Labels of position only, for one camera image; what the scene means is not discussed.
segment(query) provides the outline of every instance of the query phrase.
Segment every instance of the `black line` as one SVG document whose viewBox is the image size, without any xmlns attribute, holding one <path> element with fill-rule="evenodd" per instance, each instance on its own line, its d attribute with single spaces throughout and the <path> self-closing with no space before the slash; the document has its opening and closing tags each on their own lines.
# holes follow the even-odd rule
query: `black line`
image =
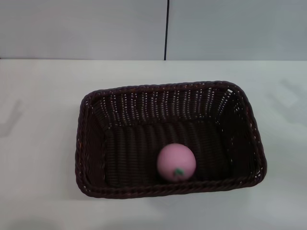
<svg viewBox="0 0 307 230">
<path fill-rule="evenodd" d="M 165 28 L 165 44 L 164 44 L 164 61 L 166 61 L 167 31 L 168 31 L 168 12 L 169 12 L 169 0 L 167 0 L 167 12 L 166 12 L 166 28 Z"/>
</svg>

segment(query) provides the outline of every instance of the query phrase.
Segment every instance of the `table surface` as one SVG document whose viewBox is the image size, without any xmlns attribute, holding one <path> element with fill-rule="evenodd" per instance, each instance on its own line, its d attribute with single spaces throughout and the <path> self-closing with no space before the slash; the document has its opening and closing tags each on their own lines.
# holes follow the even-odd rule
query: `table surface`
<svg viewBox="0 0 307 230">
<path fill-rule="evenodd" d="M 259 185 L 107 200 L 82 194 L 79 106 L 98 89 L 231 81 L 254 110 L 268 161 Z M 307 62 L 0 60 L 1 230 L 306 229 Z"/>
</svg>

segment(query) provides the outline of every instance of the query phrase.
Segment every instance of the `pink ball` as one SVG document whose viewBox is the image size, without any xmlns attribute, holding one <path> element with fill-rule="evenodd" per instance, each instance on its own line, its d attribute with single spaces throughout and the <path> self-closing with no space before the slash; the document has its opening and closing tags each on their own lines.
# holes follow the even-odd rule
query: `pink ball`
<svg viewBox="0 0 307 230">
<path fill-rule="evenodd" d="M 170 144 L 160 151 L 157 168 L 160 175 L 168 181 L 185 181 L 195 172 L 196 160 L 188 147 Z"/>
</svg>

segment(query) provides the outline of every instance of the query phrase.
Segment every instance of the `white wall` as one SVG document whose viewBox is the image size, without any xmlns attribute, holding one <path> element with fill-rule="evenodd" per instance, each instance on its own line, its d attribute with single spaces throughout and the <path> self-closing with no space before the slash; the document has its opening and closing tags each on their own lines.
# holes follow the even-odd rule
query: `white wall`
<svg viewBox="0 0 307 230">
<path fill-rule="evenodd" d="M 171 0 L 168 60 L 307 60 L 306 0 Z"/>
<path fill-rule="evenodd" d="M 165 0 L 0 0 L 0 58 L 163 60 Z"/>
</svg>

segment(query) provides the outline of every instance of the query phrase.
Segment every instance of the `woven pattern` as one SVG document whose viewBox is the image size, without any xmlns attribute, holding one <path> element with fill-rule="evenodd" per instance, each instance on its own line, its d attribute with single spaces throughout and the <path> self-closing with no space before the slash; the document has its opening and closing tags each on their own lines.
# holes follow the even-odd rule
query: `woven pattern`
<svg viewBox="0 0 307 230">
<path fill-rule="evenodd" d="M 187 182 L 157 173 L 157 154 L 169 143 L 195 155 Z M 92 92 L 81 103 L 76 147 L 77 184 L 93 197 L 226 191 L 258 184 L 267 170 L 244 92 L 221 81 Z"/>
</svg>

